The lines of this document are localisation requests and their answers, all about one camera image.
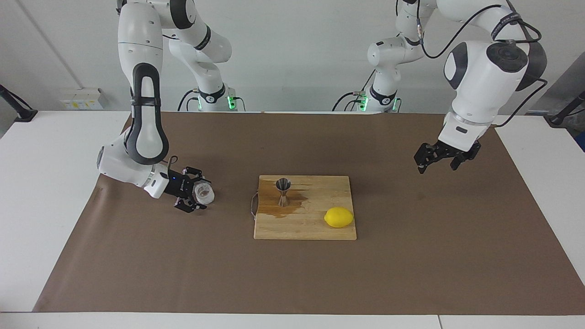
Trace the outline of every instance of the lemon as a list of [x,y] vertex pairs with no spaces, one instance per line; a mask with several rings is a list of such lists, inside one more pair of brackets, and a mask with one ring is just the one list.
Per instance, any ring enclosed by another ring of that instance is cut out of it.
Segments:
[[342,228],[353,222],[353,214],[343,207],[334,207],[325,214],[325,221],[331,227]]

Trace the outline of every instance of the jigger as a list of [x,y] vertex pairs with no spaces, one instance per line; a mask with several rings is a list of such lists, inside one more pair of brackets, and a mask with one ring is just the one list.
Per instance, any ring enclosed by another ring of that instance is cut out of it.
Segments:
[[280,207],[288,206],[287,192],[291,188],[291,181],[286,178],[281,178],[276,181],[276,189],[280,192],[280,199],[278,205]]

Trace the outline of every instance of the tabletop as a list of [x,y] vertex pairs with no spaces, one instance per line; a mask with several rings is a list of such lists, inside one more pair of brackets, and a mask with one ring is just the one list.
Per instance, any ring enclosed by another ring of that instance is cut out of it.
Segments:
[[[46,111],[0,139],[0,328],[585,328],[585,316],[30,313],[93,191],[97,151],[127,118],[118,111]],[[516,117],[497,132],[585,282],[585,153],[541,117]]]

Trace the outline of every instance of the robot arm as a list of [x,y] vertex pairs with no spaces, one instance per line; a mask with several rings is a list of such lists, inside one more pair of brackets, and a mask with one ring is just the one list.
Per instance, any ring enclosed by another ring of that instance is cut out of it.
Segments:
[[[187,167],[181,174],[161,164],[168,154],[160,118],[162,29],[172,29],[184,40],[179,41],[181,47],[184,44],[189,48],[184,53],[196,53],[205,63],[227,61],[231,45],[203,22],[193,0],[118,0],[118,12],[118,50],[122,71],[131,86],[132,124],[102,147],[98,169],[113,179],[145,189],[154,198],[163,193],[174,195],[175,207],[181,210],[205,208],[194,192],[195,186],[209,184],[201,171]],[[216,85],[217,79],[221,80],[219,73],[210,76]]]
[[493,40],[463,42],[449,54],[444,72],[457,97],[445,117],[438,142],[432,146],[423,144],[415,155],[421,173],[431,163],[446,157],[454,158],[451,167],[456,170],[462,162],[477,155],[481,147],[478,138],[514,91],[526,88],[540,77],[546,67],[546,56],[538,44],[533,51],[533,43],[523,43],[529,35],[519,24],[520,15],[507,1],[403,1],[397,18],[399,36],[370,46],[369,60],[377,74],[369,89],[367,110],[385,112],[391,107],[400,80],[396,65],[424,56],[422,28],[435,9],[456,22],[474,17],[470,24],[488,31]]

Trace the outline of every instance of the brown table mat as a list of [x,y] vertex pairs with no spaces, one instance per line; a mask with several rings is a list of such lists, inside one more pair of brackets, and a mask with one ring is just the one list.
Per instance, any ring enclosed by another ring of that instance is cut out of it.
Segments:
[[[585,314],[585,287],[492,129],[424,175],[442,115],[164,113],[174,169],[216,201],[185,214],[101,176],[35,311]],[[348,175],[357,241],[258,241],[261,174]]]

